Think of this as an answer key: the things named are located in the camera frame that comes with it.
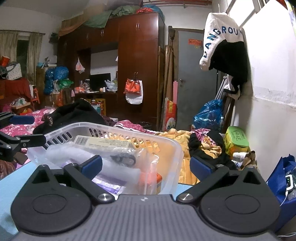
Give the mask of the green yellow box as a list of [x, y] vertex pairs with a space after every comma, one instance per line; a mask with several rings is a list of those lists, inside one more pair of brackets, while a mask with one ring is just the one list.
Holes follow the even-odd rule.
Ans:
[[227, 128], [224, 145], [226, 153], [233, 156], [235, 152], [249, 152], [249, 142], [244, 131], [238, 126], [229, 126]]

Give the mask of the black garment on bed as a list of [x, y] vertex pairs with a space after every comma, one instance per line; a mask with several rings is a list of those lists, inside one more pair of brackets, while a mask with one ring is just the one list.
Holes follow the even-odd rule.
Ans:
[[190, 157], [200, 158], [212, 166], [221, 164], [230, 170], [237, 170], [230, 156], [226, 153], [224, 140], [219, 132], [210, 130], [199, 140], [196, 133], [191, 133], [189, 138]]

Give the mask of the orange hanging bag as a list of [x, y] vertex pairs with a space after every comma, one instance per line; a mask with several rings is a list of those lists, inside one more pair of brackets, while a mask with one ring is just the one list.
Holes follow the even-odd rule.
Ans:
[[137, 77], [138, 72], [134, 73], [133, 79], [127, 78], [125, 83], [125, 99], [129, 104], [140, 105], [143, 102], [144, 91], [142, 81]]

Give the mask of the red cloth covered furniture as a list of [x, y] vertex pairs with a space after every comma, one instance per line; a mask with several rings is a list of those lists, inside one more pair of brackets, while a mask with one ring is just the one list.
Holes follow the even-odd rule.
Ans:
[[26, 78], [1, 80], [1, 110], [19, 97], [31, 102], [29, 81]]

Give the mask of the blue shopping bag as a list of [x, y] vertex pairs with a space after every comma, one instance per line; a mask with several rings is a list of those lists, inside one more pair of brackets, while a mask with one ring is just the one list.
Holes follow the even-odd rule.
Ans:
[[286, 194], [286, 176], [289, 174], [292, 174], [292, 181], [295, 184], [295, 157], [292, 155], [281, 157], [267, 179], [267, 185], [280, 203], [280, 216], [275, 226], [276, 231], [295, 217], [295, 197], [289, 200], [288, 194]]

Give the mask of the white hanging shirt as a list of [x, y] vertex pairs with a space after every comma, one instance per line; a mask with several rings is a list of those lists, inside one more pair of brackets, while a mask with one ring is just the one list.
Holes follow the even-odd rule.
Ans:
[[224, 40], [227, 43], [244, 43], [241, 30], [229, 15], [226, 13], [209, 13], [205, 23], [203, 55], [199, 62], [203, 71], [210, 70], [211, 58], [218, 45]]

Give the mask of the clear bag with scissors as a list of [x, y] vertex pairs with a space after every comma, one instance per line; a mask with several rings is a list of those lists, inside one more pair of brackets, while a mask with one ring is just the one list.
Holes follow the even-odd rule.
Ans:
[[157, 183], [158, 157], [131, 146], [87, 146], [73, 142], [48, 147], [46, 161], [58, 167], [76, 163], [97, 176], [131, 185]]

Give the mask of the black clothes pile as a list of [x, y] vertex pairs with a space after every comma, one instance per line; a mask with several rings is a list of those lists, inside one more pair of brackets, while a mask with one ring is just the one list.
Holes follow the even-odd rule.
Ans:
[[84, 99], [60, 106], [50, 114], [44, 114], [42, 122], [33, 130], [33, 134], [45, 135], [72, 123], [87, 122], [108, 125], [106, 119]]

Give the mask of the blue plastic bag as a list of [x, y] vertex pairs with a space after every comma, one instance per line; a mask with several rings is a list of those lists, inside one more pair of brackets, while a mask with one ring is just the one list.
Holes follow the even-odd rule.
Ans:
[[206, 128], [218, 131], [223, 116], [222, 99], [214, 99], [205, 103], [200, 111], [193, 118], [193, 125], [196, 129]]

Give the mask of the red gift bag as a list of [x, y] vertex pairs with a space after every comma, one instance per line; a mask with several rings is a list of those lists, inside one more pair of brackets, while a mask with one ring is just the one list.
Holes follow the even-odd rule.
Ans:
[[162, 124], [163, 132], [167, 132], [170, 129], [175, 128], [176, 113], [177, 113], [177, 105], [166, 97], [165, 106], [164, 106], [163, 124]]

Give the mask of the black hanging garment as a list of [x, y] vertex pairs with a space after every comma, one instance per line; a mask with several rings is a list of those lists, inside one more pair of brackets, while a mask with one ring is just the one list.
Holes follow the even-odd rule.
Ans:
[[247, 51], [243, 41], [220, 42], [210, 59], [209, 70], [216, 69], [229, 76], [232, 76], [231, 84], [233, 89], [226, 90], [229, 94], [237, 94], [248, 77]]

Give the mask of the orange bottle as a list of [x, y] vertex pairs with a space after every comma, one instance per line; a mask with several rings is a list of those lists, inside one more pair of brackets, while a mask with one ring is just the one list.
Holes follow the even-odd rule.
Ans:
[[162, 176], [157, 172], [141, 173], [138, 188], [145, 195], [159, 194], [162, 187]]

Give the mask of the blue bags stack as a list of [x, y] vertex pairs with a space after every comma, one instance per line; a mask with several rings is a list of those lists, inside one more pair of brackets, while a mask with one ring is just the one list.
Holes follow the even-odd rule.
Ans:
[[44, 91], [45, 95], [50, 95], [54, 90], [54, 81], [67, 79], [69, 70], [65, 66], [57, 66], [48, 68], [45, 72]]

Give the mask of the pink roll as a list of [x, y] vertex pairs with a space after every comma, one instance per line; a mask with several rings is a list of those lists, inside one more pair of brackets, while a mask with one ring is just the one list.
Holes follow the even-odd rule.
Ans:
[[178, 101], [178, 82], [173, 82], [173, 103], [177, 104]]

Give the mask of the beige curtains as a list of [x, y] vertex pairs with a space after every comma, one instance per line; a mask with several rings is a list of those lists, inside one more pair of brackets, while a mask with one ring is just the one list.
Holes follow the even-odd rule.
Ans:
[[[18, 31], [1, 30], [1, 57], [10, 57], [11, 61], [16, 61], [17, 43], [19, 39]], [[30, 32], [27, 50], [27, 78], [31, 84], [36, 82], [36, 68], [39, 62], [43, 34]]]

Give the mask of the pink floral blanket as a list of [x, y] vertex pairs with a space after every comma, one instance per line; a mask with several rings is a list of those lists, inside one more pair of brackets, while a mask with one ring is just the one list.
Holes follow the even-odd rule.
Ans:
[[41, 125], [43, 123], [42, 117], [45, 114], [51, 114], [55, 108], [43, 108], [40, 110], [36, 110], [32, 113], [29, 113], [28, 115], [31, 115], [35, 118], [35, 121], [33, 124], [30, 125], [9, 125], [5, 128], [1, 129], [1, 132], [6, 133], [7, 135], [10, 135], [12, 137], [14, 136], [22, 136], [22, 135], [31, 135], [33, 133], [33, 130]]

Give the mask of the black monitor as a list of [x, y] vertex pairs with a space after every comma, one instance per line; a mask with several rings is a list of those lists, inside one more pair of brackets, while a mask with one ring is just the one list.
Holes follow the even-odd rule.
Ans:
[[89, 77], [90, 89], [92, 91], [99, 91], [101, 88], [106, 88], [107, 80], [111, 80], [110, 73], [93, 74]]

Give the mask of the white plastic basket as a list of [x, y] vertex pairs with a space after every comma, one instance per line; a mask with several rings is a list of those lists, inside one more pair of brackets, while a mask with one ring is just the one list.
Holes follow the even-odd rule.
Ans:
[[45, 138], [28, 149], [31, 161], [63, 168], [99, 155], [102, 170], [92, 181], [115, 197], [173, 194], [177, 188], [184, 154], [175, 140], [94, 123], [72, 123]]

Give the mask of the grey door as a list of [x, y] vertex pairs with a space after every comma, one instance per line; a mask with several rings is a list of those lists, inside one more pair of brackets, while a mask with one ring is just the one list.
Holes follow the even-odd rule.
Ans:
[[199, 65], [203, 38], [202, 31], [178, 31], [178, 130], [189, 130], [194, 116], [216, 95], [217, 71], [203, 71]]

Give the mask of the purple tissue pack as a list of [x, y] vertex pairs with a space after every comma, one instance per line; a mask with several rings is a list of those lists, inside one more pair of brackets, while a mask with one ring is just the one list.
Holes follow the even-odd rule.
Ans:
[[92, 177], [93, 174], [96, 174], [92, 181], [115, 196], [121, 194], [126, 188], [127, 182], [116, 178], [115, 174], [117, 172], [113, 172], [113, 165], [103, 165], [99, 161], [83, 164], [83, 168], [86, 171], [86, 177], [89, 178], [89, 176]]

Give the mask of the white carton box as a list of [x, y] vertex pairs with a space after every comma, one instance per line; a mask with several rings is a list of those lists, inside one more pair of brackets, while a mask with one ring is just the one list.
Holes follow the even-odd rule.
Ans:
[[108, 138], [96, 138], [77, 135], [74, 139], [74, 144], [85, 146], [88, 148], [121, 148], [121, 149], [135, 149], [131, 142], [125, 140], [113, 140]]

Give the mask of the yellow blanket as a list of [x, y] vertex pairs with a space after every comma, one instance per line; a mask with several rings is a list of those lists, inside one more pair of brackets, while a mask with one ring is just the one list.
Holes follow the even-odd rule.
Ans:
[[199, 182], [199, 179], [190, 171], [190, 154], [189, 154], [189, 138], [191, 133], [196, 133], [199, 140], [203, 140], [203, 137], [209, 129], [206, 128], [199, 128], [193, 131], [185, 131], [185, 130], [176, 130], [174, 128], [170, 129], [167, 132], [156, 132], [151, 131], [148, 129], [145, 129], [139, 124], [134, 124], [130, 122], [129, 120], [122, 120], [117, 122], [115, 125], [117, 128], [122, 128], [124, 130], [130, 130], [135, 132], [142, 132], [142, 133], [149, 133], [152, 135], [159, 135], [164, 136], [167, 138], [171, 138], [175, 141], [177, 141], [183, 150], [184, 158], [181, 166], [181, 171], [179, 175], [179, 183], [181, 184], [187, 184], [187, 185], [194, 185]]

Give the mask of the dark red wardrobe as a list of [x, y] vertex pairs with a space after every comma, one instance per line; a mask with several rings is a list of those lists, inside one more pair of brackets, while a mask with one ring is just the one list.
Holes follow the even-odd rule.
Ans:
[[[164, 33], [165, 24], [158, 12], [113, 18], [103, 29], [81, 25], [59, 38], [57, 63], [68, 68], [75, 87], [81, 80], [96, 80], [100, 74], [110, 73], [117, 78], [116, 93], [78, 96], [102, 97], [108, 117], [148, 122], [157, 130], [164, 79]], [[125, 99], [128, 79], [142, 81], [144, 96], [139, 105]]]

